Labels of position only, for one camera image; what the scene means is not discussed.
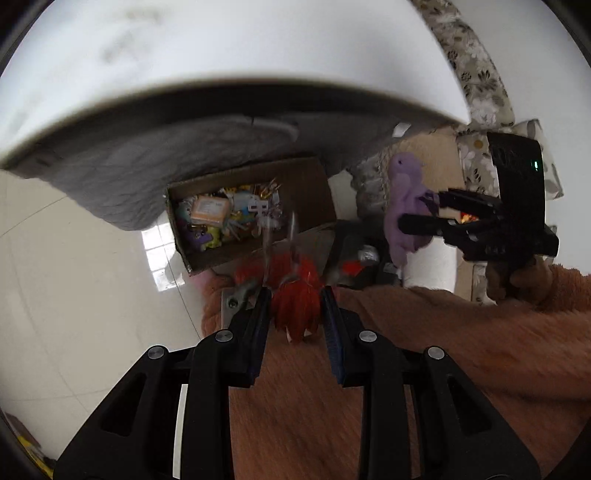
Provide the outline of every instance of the purple plush toy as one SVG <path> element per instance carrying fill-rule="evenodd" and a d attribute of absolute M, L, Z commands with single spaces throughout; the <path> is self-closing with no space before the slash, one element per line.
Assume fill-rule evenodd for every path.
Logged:
<path fill-rule="evenodd" d="M 398 153 L 390 159 L 388 167 L 390 199 L 384 218 L 384 233 L 390 245 L 392 263 L 402 268 L 407 263 L 407 253 L 426 247 L 433 237 L 406 235 L 398 229 L 398 219 L 405 213 L 431 215 L 421 200 L 433 194 L 423 185 L 421 163 L 412 153 Z"/>

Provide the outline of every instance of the cardboard box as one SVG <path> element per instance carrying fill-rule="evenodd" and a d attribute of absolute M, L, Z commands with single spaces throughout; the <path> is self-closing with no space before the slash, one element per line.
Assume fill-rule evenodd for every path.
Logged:
<path fill-rule="evenodd" d="M 166 212 L 173 229 L 178 253 L 189 275 L 244 257 L 262 248 L 261 238 L 222 245 L 219 248 L 196 252 L 187 248 L 179 235 L 174 211 L 177 203 L 186 197 L 215 192 L 222 187 L 265 183 L 273 178 L 281 184 L 279 195 L 284 213 L 295 210 L 300 232 L 322 228 L 336 221 L 330 188 L 317 158 L 294 158 L 251 164 L 246 167 L 211 173 L 191 180 L 171 183 L 166 190 Z M 275 242 L 287 237 L 287 227 L 275 231 Z"/>

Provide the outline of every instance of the box of toys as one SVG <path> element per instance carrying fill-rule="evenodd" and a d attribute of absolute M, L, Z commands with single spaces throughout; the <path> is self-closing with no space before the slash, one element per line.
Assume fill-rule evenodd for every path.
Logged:
<path fill-rule="evenodd" d="M 336 221 L 316 158 L 251 164 L 171 183 L 166 211 L 190 275 L 259 250 L 263 224 L 272 226 L 275 242 L 285 239 L 291 212 L 300 232 Z"/>

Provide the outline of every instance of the tile floor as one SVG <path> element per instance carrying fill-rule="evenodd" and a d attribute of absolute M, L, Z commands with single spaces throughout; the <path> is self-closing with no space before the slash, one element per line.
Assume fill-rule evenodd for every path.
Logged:
<path fill-rule="evenodd" d="M 340 218 L 355 217 L 349 182 L 330 179 Z M 330 238 L 306 244 L 325 251 Z M 0 171 L 0 408 L 46 455 L 61 454 L 150 346 L 195 345 L 201 317 L 165 215 L 120 231 L 49 185 Z"/>

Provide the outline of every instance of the person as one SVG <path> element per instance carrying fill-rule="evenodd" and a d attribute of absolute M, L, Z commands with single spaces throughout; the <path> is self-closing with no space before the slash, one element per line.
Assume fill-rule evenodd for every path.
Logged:
<path fill-rule="evenodd" d="M 496 306 L 424 288 L 338 288 L 336 295 L 340 307 L 400 348 L 444 348 L 546 476 L 591 417 L 591 277 L 537 258 L 511 276 L 518 299 L 505 300 L 494 265 L 487 276 Z M 219 328 L 219 288 L 230 284 L 214 276 L 206 285 L 205 335 Z M 255 386 L 230 391 L 236 478 L 355 478 L 361 406 L 361 389 L 342 389 L 331 375 L 322 332 L 292 345 L 270 329 Z M 416 432 L 409 425 L 418 476 Z"/>

